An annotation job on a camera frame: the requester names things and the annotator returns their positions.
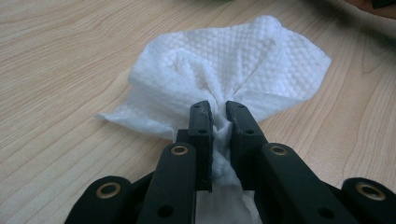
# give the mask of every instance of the light wooden surface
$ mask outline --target light wooden surface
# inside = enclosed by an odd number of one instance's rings
[[[341,0],[0,3],[0,223],[63,223],[88,185],[151,172],[169,142],[93,119],[155,36],[273,15],[332,57],[315,97],[262,123],[322,180],[396,191],[396,21]]]

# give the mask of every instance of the black plastic part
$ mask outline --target black plastic part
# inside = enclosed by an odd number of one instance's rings
[[[332,195],[334,195],[339,201],[341,200],[341,198],[342,198],[341,193],[342,192],[341,192],[340,189],[338,189],[338,188],[336,188],[336,187],[334,187],[334,186],[332,186],[332,185],[330,185],[330,184],[328,184],[326,182],[323,182],[323,184],[326,185],[326,187],[332,192]]]
[[[257,156],[261,185],[255,203],[263,221],[358,223],[290,147],[266,144]]]
[[[194,223],[195,152],[185,143],[163,150],[136,223]]]
[[[396,195],[383,185],[365,178],[347,179],[342,202],[360,223],[396,223]]]
[[[231,166],[244,190],[256,189],[255,156],[268,143],[248,108],[237,102],[226,103],[227,119],[233,124],[230,140]]]
[[[187,129],[177,130],[176,142],[189,143],[189,130]]]
[[[391,4],[395,4],[396,0],[373,0],[373,9],[381,8],[381,7],[386,7]]]
[[[178,134],[185,137],[185,131]],[[208,101],[191,106],[188,136],[197,151],[196,189],[212,191],[213,119]]]
[[[129,180],[118,176],[96,180],[75,203],[65,223],[133,223],[151,177],[152,173],[132,185]]]

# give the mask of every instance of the white tissue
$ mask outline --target white tissue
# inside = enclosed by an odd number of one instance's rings
[[[255,120],[311,98],[330,58],[273,17],[250,23],[160,35],[129,75],[132,90],[113,114],[99,114],[141,133],[176,139],[190,106],[208,100],[214,125],[214,191],[197,195],[196,223],[261,223],[252,192],[242,191],[229,163],[231,125],[225,103],[236,101]]]

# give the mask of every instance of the wood grain surface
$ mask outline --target wood grain surface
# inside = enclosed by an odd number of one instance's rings
[[[396,191],[396,21],[342,0],[0,2],[0,223],[63,223],[92,181],[135,181],[168,141],[93,119],[126,98],[130,67],[167,32],[273,15],[332,65],[312,100],[265,120],[322,180]]]

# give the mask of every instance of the textured white fabric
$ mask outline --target textured white fabric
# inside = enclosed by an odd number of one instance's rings
[[[214,125],[214,192],[197,195],[197,223],[261,223],[251,192],[229,163],[228,100],[246,105],[260,121],[311,98],[330,58],[273,17],[225,28],[160,35],[143,50],[129,75],[124,105],[99,114],[141,133],[175,139],[187,129],[190,106],[208,100]]]

